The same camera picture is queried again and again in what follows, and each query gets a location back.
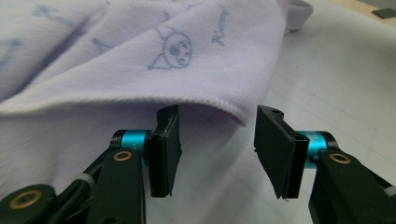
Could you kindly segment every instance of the brass screw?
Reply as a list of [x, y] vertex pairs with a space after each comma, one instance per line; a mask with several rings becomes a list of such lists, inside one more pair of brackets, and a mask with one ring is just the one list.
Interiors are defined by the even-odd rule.
[[121, 151], [113, 156], [115, 161], [128, 161], [132, 157], [132, 152]]
[[41, 195], [42, 193], [39, 190], [28, 190], [15, 197], [8, 206], [14, 210], [29, 207], [36, 203], [41, 198]]
[[330, 158], [332, 158], [332, 160], [339, 162], [339, 163], [343, 163], [343, 164], [350, 163], [350, 158], [348, 158], [342, 154], [332, 153], [332, 154], [330, 154]]

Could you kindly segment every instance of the light purple towel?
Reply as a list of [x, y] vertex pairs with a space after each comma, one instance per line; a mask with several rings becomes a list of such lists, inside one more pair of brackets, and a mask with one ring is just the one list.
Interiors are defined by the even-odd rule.
[[[276, 65], [288, 8], [275, 0], [0, 3], [0, 198], [55, 173], [69, 181], [117, 129], [153, 128], [162, 105], [201, 105], [203, 117], [214, 108], [247, 123]], [[292, 21], [301, 26], [309, 14]]]

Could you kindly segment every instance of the black plastic part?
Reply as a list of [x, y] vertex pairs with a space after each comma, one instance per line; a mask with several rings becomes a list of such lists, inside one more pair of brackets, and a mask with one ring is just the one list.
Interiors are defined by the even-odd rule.
[[121, 142], [122, 142], [122, 137], [125, 134], [126, 130], [118, 130], [116, 131], [113, 136], [111, 137], [110, 141], [110, 148], [120, 148], [121, 147]]
[[254, 147], [276, 197], [297, 198], [309, 139], [295, 132], [283, 117], [277, 109], [258, 106]]
[[[350, 162], [335, 161], [333, 153]], [[396, 223], [395, 203], [366, 167], [342, 151], [320, 154], [309, 210], [315, 224]]]
[[147, 134], [147, 157], [152, 197], [172, 195], [177, 165], [181, 157], [178, 106], [170, 105], [157, 112], [157, 129]]
[[375, 14], [377, 17], [379, 17], [381, 19], [389, 19], [389, 18], [396, 17], [396, 11], [390, 7], [379, 9], [379, 10], [374, 10], [373, 14]]
[[[131, 152], [116, 161], [114, 156]], [[88, 224], [146, 223], [142, 164], [138, 151], [119, 149], [106, 155], [88, 213]]]
[[335, 141], [335, 138], [332, 136], [332, 134], [324, 131], [319, 131], [319, 133], [321, 133], [324, 140], [326, 141], [328, 150], [340, 150], [337, 141]]
[[41, 224], [58, 208], [55, 191], [48, 185], [19, 189], [0, 202], [0, 223]]

